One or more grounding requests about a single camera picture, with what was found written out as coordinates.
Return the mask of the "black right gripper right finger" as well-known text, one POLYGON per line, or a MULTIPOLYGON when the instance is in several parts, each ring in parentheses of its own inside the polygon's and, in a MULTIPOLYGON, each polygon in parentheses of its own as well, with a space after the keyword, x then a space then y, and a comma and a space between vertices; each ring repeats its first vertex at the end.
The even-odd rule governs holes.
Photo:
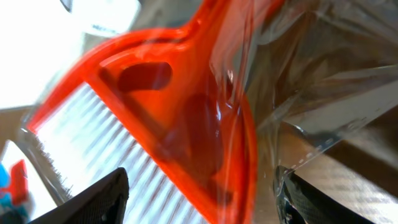
POLYGON ((372 224, 284 166, 274 171, 273 190, 281 223, 372 224))

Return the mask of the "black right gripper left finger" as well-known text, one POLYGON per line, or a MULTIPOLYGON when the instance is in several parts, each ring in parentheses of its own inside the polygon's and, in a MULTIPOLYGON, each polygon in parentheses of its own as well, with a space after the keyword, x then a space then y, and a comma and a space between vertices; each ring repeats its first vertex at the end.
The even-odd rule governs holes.
POLYGON ((63 205, 31 222, 122 224, 128 198, 127 172, 118 167, 63 205))

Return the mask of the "red dustpan brush package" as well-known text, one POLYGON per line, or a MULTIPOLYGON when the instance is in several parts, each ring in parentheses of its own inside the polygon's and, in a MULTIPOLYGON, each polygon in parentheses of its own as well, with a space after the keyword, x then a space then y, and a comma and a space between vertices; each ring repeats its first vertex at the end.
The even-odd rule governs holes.
POLYGON ((1 2, 1 222, 125 168, 123 223, 281 223, 277 166, 397 222, 396 1, 1 2))

